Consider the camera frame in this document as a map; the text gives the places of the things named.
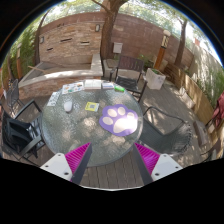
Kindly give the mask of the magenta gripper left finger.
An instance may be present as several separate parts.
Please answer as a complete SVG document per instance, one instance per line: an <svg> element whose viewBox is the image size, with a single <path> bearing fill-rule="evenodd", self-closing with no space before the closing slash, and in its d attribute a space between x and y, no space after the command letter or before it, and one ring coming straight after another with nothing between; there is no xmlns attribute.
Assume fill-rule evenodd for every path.
<svg viewBox="0 0 224 224"><path fill-rule="evenodd" d="M79 185L91 154L92 144L88 142L66 154L55 154L41 169Z"/></svg>

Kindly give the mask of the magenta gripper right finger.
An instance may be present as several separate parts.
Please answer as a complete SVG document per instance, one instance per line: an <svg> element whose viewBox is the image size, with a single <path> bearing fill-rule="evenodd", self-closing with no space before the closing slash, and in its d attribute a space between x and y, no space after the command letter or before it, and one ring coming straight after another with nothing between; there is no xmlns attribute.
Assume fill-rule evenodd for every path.
<svg viewBox="0 0 224 224"><path fill-rule="evenodd" d="M182 169L168 154L158 154L138 143L133 144L133 153L145 185Z"/></svg>

